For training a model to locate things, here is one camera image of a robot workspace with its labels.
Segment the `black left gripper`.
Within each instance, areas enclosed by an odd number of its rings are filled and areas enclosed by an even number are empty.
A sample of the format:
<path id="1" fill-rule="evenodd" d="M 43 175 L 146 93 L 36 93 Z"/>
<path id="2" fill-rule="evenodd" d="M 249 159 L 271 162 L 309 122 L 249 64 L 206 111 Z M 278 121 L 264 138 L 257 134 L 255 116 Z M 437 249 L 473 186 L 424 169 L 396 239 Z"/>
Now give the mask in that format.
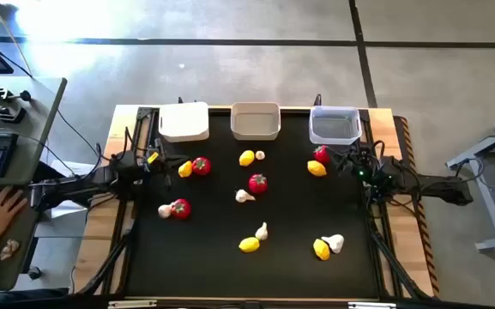
<path id="1" fill-rule="evenodd" d="M 158 158 L 152 163 L 148 164 L 147 158 L 153 153 L 158 152 Z M 178 163 L 168 163 L 175 161 L 187 161 L 188 156 L 183 154 L 171 154 L 166 155 L 166 151 L 162 149 L 149 148 L 147 151 L 147 155 L 142 157 L 142 168 L 146 173 L 164 173 L 168 171 L 171 173 L 172 171 L 176 171 L 179 168 Z"/>

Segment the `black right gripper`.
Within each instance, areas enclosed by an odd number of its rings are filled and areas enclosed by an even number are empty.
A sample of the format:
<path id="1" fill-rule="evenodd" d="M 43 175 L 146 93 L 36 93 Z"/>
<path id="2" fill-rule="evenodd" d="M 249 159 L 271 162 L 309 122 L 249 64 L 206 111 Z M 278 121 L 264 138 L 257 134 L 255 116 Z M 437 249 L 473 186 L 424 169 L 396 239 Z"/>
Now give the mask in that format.
<path id="1" fill-rule="evenodd" d="M 332 153 L 330 159 L 333 163 L 344 163 L 346 156 L 340 153 Z M 352 173 L 361 181 L 371 183 L 374 176 L 374 159 L 367 150 L 353 151 L 347 154 L 347 165 Z M 344 166 L 333 166 L 334 174 L 341 175 L 345 171 Z"/>

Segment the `red toy tomato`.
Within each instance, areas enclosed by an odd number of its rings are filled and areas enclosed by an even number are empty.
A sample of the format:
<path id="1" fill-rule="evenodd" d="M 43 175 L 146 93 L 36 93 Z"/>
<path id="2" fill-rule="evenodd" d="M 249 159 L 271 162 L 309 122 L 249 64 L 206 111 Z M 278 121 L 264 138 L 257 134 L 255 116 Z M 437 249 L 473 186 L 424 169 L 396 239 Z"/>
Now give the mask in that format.
<path id="1" fill-rule="evenodd" d="M 320 145 L 313 151 L 314 160 L 318 161 L 323 165 L 328 165 L 331 161 L 331 158 L 328 153 L 328 146 Z"/>
<path id="2" fill-rule="evenodd" d="M 207 175 L 211 171 L 211 162 L 208 158 L 197 157 L 192 161 L 192 172 L 197 175 Z"/>
<path id="3" fill-rule="evenodd" d="M 190 203 L 183 198 L 177 199 L 171 204 L 171 216 L 178 220 L 186 220 L 190 217 Z"/>
<path id="4" fill-rule="evenodd" d="M 268 189 L 268 180 L 263 174 L 253 174 L 248 181 L 248 187 L 254 194 L 264 193 Z"/>

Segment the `clear plastic basket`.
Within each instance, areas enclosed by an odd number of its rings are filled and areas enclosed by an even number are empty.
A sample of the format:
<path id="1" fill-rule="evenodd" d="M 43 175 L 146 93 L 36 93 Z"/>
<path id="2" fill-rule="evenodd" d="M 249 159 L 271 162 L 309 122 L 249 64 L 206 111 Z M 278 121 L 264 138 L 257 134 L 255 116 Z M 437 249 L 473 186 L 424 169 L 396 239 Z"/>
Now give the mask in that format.
<path id="1" fill-rule="evenodd" d="M 359 110 L 350 106 L 313 106 L 309 119 L 309 138 L 318 145 L 348 146 L 363 132 Z"/>

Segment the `white plastic basket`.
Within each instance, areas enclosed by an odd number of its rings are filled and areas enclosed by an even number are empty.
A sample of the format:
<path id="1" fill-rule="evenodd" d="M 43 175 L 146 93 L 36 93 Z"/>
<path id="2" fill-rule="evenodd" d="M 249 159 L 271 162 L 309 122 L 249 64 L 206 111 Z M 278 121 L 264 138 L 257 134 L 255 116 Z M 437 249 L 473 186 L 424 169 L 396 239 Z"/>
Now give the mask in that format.
<path id="1" fill-rule="evenodd" d="M 237 102 L 230 126 L 236 140 L 273 141 L 281 130 L 281 109 L 274 102 Z"/>
<path id="2" fill-rule="evenodd" d="M 158 131 L 168 142 L 195 142 L 208 139 L 208 104 L 189 102 L 161 106 Z"/>

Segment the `black yellow hazard strip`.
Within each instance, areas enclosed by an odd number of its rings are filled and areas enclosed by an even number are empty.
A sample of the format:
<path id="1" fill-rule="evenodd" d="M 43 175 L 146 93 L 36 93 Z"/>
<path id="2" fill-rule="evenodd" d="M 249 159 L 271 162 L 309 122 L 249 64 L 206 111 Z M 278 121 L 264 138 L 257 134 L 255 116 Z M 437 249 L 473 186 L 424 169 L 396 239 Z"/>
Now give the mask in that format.
<path id="1" fill-rule="evenodd" d="M 398 130 L 398 141 L 400 143 L 401 155 L 404 161 L 404 165 L 408 167 L 411 171 L 416 172 L 417 168 L 414 158 L 414 150 L 409 132 L 408 122 L 402 116 L 394 116 L 393 119 L 395 122 L 395 127 Z M 435 297 L 438 297 L 440 290 L 438 286 L 438 278 L 436 276 L 436 268 L 434 265 L 431 238 L 426 222 L 425 207 L 421 202 L 416 202 L 415 208 L 417 210 L 417 214 L 419 215 L 418 227 L 420 231 L 423 251 L 425 254 L 428 276 L 432 287 L 432 294 Z"/>

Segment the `white paper sheet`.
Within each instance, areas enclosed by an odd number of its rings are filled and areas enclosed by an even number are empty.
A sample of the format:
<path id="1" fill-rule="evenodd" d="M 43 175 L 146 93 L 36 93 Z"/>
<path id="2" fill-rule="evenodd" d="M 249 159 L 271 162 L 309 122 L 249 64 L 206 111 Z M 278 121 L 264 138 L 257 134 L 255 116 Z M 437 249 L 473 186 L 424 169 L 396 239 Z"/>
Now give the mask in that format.
<path id="1" fill-rule="evenodd" d="M 73 161 L 60 162 L 54 160 L 51 163 L 51 167 L 57 172 L 61 173 L 62 175 L 68 177 L 71 176 L 72 173 L 80 174 L 80 175 L 86 174 L 94 167 L 94 165 L 73 162 Z M 64 201 L 60 203 L 56 208 L 51 209 L 51 218 L 54 219 L 54 218 L 58 218 L 59 216 L 69 215 L 85 210 L 86 209 L 84 207 L 82 207 L 77 203 L 71 201 Z"/>

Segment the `grey desk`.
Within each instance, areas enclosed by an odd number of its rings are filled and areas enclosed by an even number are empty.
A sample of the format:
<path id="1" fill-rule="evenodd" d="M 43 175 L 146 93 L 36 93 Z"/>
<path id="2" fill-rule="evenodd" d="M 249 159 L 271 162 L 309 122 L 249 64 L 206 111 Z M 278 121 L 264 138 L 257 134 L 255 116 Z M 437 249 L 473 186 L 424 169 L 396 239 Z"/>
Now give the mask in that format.
<path id="1" fill-rule="evenodd" d="M 19 133 L 7 172 L 0 178 L 0 187 L 23 186 L 31 182 L 66 84 L 67 80 L 62 77 L 33 79 L 27 76 L 0 76 L 0 88 L 7 88 L 13 94 L 27 90 L 32 96 L 30 102 L 16 101 L 26 110 L 26 116 L 19 124 L 0 121 L 0 130 L 9 129 Z M 26 206 L 1 237 L 0 251 L 8 239 L 19 241 L 21 246 L 13 257 L 0 260 L 0 290 L 10 290 L 15 286 L 26 260 L 37 219 L 38 214 Z"/>

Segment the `black desk clamp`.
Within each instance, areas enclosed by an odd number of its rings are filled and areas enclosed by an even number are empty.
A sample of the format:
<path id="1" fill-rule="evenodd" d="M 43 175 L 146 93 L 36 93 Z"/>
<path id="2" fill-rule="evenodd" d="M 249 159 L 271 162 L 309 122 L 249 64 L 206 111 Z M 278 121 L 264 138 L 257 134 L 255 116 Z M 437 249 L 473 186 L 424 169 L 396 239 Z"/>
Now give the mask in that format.
<path id="1" fill-rule="evenodd" d="M 0 121 L 6 124 L 19 124 L 26 116 L 26 110 L 19 107 L 13 110 L 10 107 L 0 106 Z"/>
<path id="2" fill-rule="evenodd" d="M 19 94 L 13 94 L 7 88 L 0 88 L 0 101 L 12 102 L 13 100 L 18 99 L 30 102 L 32 100 L 32 96 L 27 90 L 23 90 Z"/>

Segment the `small beige crumpled object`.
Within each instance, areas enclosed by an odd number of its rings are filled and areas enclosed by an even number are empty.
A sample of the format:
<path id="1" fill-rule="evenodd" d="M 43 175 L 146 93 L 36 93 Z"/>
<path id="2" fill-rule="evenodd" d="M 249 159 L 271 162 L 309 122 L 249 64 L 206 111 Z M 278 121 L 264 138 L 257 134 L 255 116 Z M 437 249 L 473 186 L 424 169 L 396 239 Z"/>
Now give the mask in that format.
<path id="1" fill-rule="evenodd" d="M 20 242 L 15 239 L 8 239 L 3 249 L 0 251 L 0 260 L 12 258 L 15 253 L 20 249 Z"/>

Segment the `silver metal bracket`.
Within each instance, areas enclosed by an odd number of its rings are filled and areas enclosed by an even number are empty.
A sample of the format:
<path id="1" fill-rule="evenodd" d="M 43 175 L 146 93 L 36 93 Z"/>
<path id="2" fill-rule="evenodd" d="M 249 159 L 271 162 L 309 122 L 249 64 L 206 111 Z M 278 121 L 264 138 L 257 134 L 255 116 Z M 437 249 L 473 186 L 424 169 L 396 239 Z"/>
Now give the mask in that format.
<path id="1" fill-rule="evenodd" d="M 397 309 L 395 303 L 365 301 L 350 301 L 347 307 L 348 309 Z"/>
<path id="2" fill-rule="evenodd" d="M 107 309 L 136 309 L 156 306 L 157 300 L 113 300 L 108 302 Z"/>

